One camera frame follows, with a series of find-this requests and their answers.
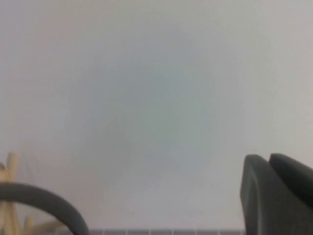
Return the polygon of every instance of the wall surface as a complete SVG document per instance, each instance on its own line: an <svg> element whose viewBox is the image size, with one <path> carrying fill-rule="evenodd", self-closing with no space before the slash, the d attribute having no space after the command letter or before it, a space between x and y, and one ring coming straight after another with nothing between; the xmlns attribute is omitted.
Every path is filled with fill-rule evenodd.
<svg viewBox="0 0 313 235"><path fill-rule="evenodd" d="M243 228L246 154L313 165L312 9L2 1L1 158L92 228Z"/></svg>

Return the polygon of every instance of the wooden skewer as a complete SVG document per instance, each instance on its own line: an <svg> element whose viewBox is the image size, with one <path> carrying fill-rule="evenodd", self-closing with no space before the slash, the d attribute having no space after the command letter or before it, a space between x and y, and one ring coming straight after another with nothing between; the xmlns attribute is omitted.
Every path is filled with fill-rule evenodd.
<svg viewBox="0 0 313 235"><path fill-rule="evenodd" d="M34 227L34 218L33 217L26 217L24 222L24 229L30 229Z"/></svg>
<svg viewBox="0 0 313 235"><path fill-rule="evenodd" d="M60 221L50 221L29 229L24 229L22 235L36 235L39 233L55 230L61 226L63 226L63 224Z"/></svg>

